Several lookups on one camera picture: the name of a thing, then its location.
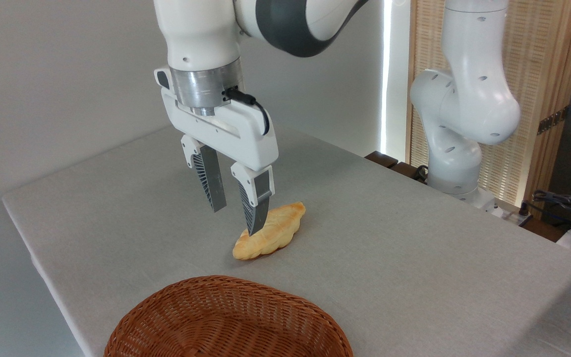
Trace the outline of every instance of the gray tablecloth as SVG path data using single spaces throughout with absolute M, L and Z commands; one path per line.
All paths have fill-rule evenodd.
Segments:
M 359 357 L 571 356 L 571 251 L 349 152 L 277 127 L 276 207 L 308 212 L 249 262 L 230 160 L 213 214 L 168 127 L 4 196 L 89 356 L 168 284 L 226 274 L 316 303 Z

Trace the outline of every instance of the wooden panel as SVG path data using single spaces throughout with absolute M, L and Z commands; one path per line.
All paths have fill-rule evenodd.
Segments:
M 426 68 L 447 68 L 440 49 L 444 2 L 414 0 L 414 77 Z M 539 122 L 569 103 L 571 95 L 571 0 L 510 0 L 504 36 L 506 79 L 521 106 L 517 131 L 504 143 L 482 145 L 480 185 L 518 205 L 526 188 L 545 183 L 556 158 L 561 129 L 537 136 Z M 410 160 L 426 165 L 424 129 L 410 113 Z
M 547 99 L 544 103 L 546 116 L 567 106 L 571 97 L 571 1 L 566 4 L 564 14 L 568 20 L 560 27 L 561 33 L 557 39 L 554 56 L 557 65 L 553 66 L 549 72 L 549 77 L 552 77 L 554 81 L 545 97 Z M 526 199 L 530 199 L 537 189 L 547 190 L 549 188 L 563 128 L 564 124 L 561 123 L 536 138 L 531 163 L 533 170 L 526 182 Z

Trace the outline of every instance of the brown wicker basket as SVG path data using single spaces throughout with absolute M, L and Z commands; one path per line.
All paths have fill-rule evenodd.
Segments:
M 313 303 L 229 276 L 165 287 L 121 319 L 106 357 L 353 357 Z

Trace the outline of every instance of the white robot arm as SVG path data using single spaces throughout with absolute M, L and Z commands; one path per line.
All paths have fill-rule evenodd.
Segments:
M 507 8 L 508 0 L 446 0 L 442 52 L 451 69 L 422 72 L 410 93 L 429 145 L 429 186 L 487 212 L 494 196 L 478 187 L 478 142 L 503 142 L 521 115 L 501 58 Z
M 260 38 L 299 57 L 319 54 L 367 0 L 154 0 L 168 48 L 156 70 L 186 163 L 215 212 L 226 206 L 217 152 L 236 163 L 249 233 L 263 227 L 279 150 L 267 111 L 243 93 L 239 42 Z

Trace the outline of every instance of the pastry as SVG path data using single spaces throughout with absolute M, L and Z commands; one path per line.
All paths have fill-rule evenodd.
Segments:
M 301 202 L 268 211 L 266 223 L 261 230 L 251 237 L 248 230 L 244 230 L 235 243 L 233 257 L 241 260 L 252 259 L 288 245 L 294 233 L 299 230 L 304 214 L 305 206 Z

